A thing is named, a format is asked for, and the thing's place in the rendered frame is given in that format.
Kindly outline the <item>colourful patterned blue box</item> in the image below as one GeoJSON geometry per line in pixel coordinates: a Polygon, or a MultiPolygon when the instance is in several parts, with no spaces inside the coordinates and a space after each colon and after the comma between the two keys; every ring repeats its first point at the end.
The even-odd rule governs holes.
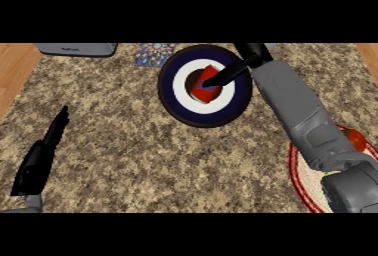
{"type": "Polygon", "coordinates": [[[134,56],[134,65],[159,67],[174,53],[174,43],[140,43],[134,56]]]}

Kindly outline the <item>dark blue and white plate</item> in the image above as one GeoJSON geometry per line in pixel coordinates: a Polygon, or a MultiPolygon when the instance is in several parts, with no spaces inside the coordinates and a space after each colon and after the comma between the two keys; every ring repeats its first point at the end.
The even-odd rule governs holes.
{"type": "Polygon", "coordinates": [[[230,123],[243,113],[252,96],[249,71],[221,88],[215,99],[200,103],[190,97],[186,84],[208,65],[222,70],[239,60],[237,55],[215,45],[199,44],[177,51],[157,76],[157,97],[171,116],[188,126],[214,128],[230,123]]]}

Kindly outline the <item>red tomato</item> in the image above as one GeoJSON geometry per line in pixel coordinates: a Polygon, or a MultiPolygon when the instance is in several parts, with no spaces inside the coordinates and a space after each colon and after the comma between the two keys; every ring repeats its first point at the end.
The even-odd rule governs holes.
{"type": "Polygon", "coordinates": [[[366,139],[363,134],[355,129],[345,129],[344,135],[348,138],[357,152],[366,149],[366,139]]]}

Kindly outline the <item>red can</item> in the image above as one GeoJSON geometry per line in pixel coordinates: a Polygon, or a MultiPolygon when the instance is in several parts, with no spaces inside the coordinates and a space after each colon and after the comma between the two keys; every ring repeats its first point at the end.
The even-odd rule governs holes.
{"type": "Polygon", "coordinates": [[[190,96],[194,100],[202,102],[203,104],[208,104],[214,98],[217,97],[221,87],[219,86],[208,86],[203,87],[203,82],[212,78],[218,74],[218,69],[208,65],[199,75],[199,78],[196,79],[194,85],[190,90],[190,96]]]}

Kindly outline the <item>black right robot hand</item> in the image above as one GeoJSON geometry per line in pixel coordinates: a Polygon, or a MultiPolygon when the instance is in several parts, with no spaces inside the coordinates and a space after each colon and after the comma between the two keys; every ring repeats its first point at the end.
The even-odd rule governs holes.
{"type": "Polygon", "coordinates": [[[268,49],[262,43],[234,43],[234,48],[240,59],[227,65],[215,76],[202,83],[203,88],[225,86],[246,68],[253,69],[273,60],[268,49]]]}

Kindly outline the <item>grey appliance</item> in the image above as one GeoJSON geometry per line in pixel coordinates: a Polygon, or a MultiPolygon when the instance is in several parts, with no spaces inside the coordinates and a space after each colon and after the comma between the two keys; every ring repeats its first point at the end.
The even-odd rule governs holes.
{"type": "Polygon", "coordinates": [[[116,46],[116,43],[35,43],[45,55],[78,57],[110,57],[116,46]]]}

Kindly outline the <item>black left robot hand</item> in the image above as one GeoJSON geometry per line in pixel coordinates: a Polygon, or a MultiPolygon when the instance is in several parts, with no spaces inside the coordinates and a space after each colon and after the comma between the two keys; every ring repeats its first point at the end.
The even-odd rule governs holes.
{"type": "Polygon", "coordinates": [[[41,193],[50,174],[56,146],[67,123],[67,107],[63,107],[53,119],[44,138],[35,141],[23,158],[14,176],[11,196],[41,193]]]}

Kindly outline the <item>round red-rimmed woven placemat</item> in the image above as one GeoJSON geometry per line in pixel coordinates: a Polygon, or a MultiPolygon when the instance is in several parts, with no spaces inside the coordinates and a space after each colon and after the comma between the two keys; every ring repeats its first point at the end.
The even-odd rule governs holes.
{"type": "Polygon", "coordinates": [[[289,144],[287,173],[301,201],[313,213],[378,213],[378,150],[366,141],[361,161],[323,176],[289,144]]]}

